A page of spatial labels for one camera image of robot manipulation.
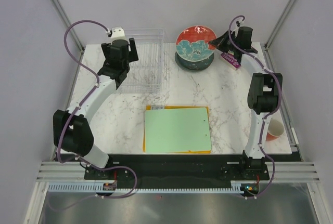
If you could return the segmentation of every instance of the white table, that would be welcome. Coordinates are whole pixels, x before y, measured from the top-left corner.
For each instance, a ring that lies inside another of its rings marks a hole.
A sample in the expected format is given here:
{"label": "white table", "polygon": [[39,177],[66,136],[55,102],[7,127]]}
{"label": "white table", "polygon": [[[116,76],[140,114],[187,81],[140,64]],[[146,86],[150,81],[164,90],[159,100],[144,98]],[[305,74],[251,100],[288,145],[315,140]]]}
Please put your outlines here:
{"label": "white table", "polygon": [[[259,43],[253,43],[264,61]],[[251,82],[248,73],[234,71],[215,54],[211,66],[201,72],[186,72],[174,61],[175,44],[165,44],[164,87],[155,94],[113,94],[99,108],[90,127],[95,144],[107,153],[140,154],[144,135],[146,105],[208,106],[212,153],[241,153],[248,141],[251,113],[247,94]],[[100,45],[87,45],[83,63],[98,71],[104,61]],[[72,96],[77,102],[95,78],[80,68]],[[282,122],[278,111],[273,118]],[[290,154],[286,132],[266,142],[267,153]]]}

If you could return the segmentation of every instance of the plate with floral pattern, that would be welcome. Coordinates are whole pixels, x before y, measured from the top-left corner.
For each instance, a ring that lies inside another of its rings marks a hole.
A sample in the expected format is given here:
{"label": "plate with floral pattern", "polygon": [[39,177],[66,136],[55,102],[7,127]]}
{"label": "plate with floral pattern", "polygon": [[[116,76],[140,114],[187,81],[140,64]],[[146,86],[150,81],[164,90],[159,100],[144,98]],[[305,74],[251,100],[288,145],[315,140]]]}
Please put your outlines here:
{"label": "plate with floral pattern", "polygon": [[196,25],[187,28],[177,38],[177,53],[182,59],[191,62],[207,59],[215,50],[215,47],[209,44],[213,39],[216,39],[216,35],[208,27]]}

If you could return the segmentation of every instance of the dish rack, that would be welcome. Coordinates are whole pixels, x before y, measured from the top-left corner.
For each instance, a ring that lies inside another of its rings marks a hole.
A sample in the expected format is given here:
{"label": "dish rack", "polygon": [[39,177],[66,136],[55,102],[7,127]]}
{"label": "dish rack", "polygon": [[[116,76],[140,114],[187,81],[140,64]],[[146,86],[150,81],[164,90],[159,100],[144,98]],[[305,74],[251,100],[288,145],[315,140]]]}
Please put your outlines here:
{"label": "dish rack", "polygon": [[124,29],[127,38],[134,38],[139,61],[130,63],[127,78],[119,93],[156,93],[162,87],[164,66],[163,29]]}

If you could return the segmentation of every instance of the gray floor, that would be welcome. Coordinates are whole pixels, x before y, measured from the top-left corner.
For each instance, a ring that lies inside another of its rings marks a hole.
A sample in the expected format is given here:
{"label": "gray floor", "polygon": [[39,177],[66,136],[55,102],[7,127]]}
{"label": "gray floor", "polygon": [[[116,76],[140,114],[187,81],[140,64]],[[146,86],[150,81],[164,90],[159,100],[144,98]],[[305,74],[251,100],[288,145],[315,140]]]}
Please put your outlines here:
{"label": "gray floor", "polygon": [[[52,193],[53,207],[62,208],[87,196]],[[45,207],[47,224],[150,223],[318,223],[306,186],[272,185],[257,200],[227,194],[136,194],[125,199],[92,198],[64,212]]]}

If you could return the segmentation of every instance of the cup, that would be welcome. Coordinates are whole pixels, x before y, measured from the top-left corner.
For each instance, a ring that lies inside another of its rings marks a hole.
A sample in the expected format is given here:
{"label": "cup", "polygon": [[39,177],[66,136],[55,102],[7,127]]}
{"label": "cup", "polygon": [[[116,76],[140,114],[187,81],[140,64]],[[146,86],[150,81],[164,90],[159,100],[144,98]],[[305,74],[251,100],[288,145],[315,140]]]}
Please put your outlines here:
{"label": "cup", "polygon": [[268,126],[266,141],[272,141],[279,138],[285,132],[283,123],[279,120],[271,119],[270,125]]}

